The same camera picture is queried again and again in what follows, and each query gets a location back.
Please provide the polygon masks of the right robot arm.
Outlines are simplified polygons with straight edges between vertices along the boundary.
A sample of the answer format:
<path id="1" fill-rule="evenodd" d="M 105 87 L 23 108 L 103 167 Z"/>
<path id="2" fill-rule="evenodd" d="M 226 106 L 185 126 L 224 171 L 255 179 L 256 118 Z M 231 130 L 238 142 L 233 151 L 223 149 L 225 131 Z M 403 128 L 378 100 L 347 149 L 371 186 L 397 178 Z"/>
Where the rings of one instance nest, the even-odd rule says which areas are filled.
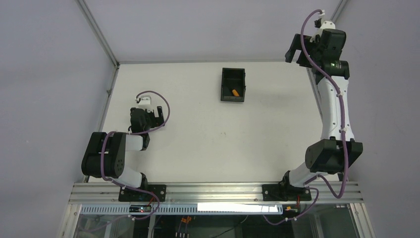
<path id="1" fill-rule="evenodd" d="M 310 37 L 295 34 L 285 54 L 291 62 L 297 50 L 301 53 L 297 64 L 310 70 L 309 79 L 322 121 L 320 141 L 309 146 L 305 161 L 287 171 L 279 182 L 279 198 L 283 201 L 310 200 L 306 185 L 326 175 L 346 175 L 349 167 L 363 152 L 363 144 L 355 140 L 348 113 L 348 85 L 350 69 L 340 60 L 346 33 L 324 29 Z"/>

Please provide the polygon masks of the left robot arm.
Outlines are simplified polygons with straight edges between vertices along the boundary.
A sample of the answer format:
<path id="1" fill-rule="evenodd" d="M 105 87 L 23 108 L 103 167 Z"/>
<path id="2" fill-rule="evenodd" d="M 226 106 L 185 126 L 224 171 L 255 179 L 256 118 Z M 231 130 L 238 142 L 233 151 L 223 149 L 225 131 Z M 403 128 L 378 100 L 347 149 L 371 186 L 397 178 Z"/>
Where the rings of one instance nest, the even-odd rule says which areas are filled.
<path id="1" fill-rule="evenodd" d="M 81 170 L 86 176 L 115 182 L 122 187 L 148 190 L 148 180 L 144 173 L 125 165 L 128 151 L 145 151 L 150 143 L 151 129 L 163 126 L 161 106 L 154 110 L 131 108 L 128 132 L 93 132 L 84 157 Z"/>

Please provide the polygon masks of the orange black screwdriver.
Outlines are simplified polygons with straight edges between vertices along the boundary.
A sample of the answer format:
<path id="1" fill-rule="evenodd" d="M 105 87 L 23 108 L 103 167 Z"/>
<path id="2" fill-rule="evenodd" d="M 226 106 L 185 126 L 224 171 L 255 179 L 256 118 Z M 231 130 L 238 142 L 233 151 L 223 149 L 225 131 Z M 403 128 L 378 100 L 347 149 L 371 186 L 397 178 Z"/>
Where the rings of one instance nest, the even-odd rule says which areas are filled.
<path id="1" fill-rule="evenodd" d="M 228 97 L 239 97 L 240 94 L 235 88 L 232 88 L 230 86 L 226 86 L 223 89 L 223 95 Z"/>

